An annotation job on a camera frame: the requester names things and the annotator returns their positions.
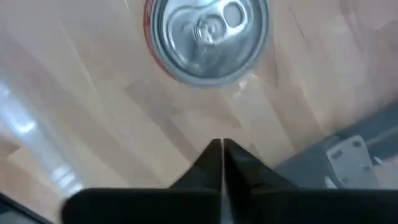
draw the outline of light wood surface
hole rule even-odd
[[[29,150],[21,147],[11,154],[0,155],[0,192],[59,223],[59,209],[65,194],[50,180]]]
[[[398,98],[396,0],[270,0],[263,58],[212,89],[155,63],[144,3],[0,2],[0,80],[85,187],[167,187],[212,138],[274,167]]]

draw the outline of can rim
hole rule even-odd
[[[152,7],[152,12],[151,12],[151,23],[150,23],[150,29],[152,31],[151,39],[152,43],[155,47],[155,54],[161,58],[161,61],[163,62],[164,67],[168,70],[166,72],[170,72],[173,77],[175,77],[178,81],[189,84],[189,85],[194,85],[194,86],[199,86],[199,87],[216,87],[216,86],[224,86],[231,84],[232,82],[235,82],[245,74],[247,74],[250,69],[256,64],[260,56],[264,53],[264,49],[266,46],[266,42],[268,40],[268,34],[269,34],[269,10],[268,10],[268,3],[267,0],[255,0],[260,2],[260,7],[261,7],[261,18],[263,21],[263,24],[265,24],[265,29],[261,30],[260,36],[259,36],[259,43],[257,43],[255,49],[253,50],[252,55],[246,60],[246,62],[243,64],[242,67],[234,71],[233,73],[226,75],[224,77],[218,77],[218,78],[199,78],[199,77],[194,77],[192,75],[187,75],[186,72],[181,70],[175,62],[173,62],[168,56],[167,52],[165,49],[163,49],[163,46],[161,43],[158,43],[156,39],[160,38],[159,35],[159,30],[157,29],[159,27],[159,21],[160,19],[156,19],[157,15],[159,15],[159,11],[162,9],[162,6],[165,6],[168,3],[169,0],[154,0],[154,5]]]

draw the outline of can lid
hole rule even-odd
[[[251,63],[268,28],[265,0],[169,0],[159,16],[165,54],[197,78],[227,77]]]

